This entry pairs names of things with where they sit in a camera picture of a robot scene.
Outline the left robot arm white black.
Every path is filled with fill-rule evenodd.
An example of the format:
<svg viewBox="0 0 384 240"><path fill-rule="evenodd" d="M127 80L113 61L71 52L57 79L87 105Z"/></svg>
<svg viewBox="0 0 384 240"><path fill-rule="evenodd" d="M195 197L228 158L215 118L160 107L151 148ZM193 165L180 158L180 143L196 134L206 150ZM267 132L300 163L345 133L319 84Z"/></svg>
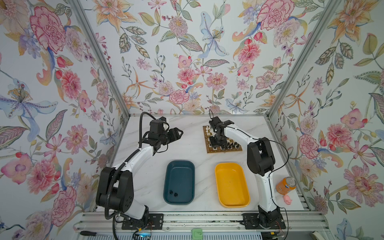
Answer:
<svg viewBox="0 0 384 240"><path fill-rule="evenodd" d="M128 219L146 218L148 207L134 196L134 175L162 146L180 140L184 134L179 128L171 128L165 117L152 118L150 129L143 132L143 118L139 121L138 148L117 167L105 167L100 173L96 205L104 208L105 218L122 216Z"/></svg>

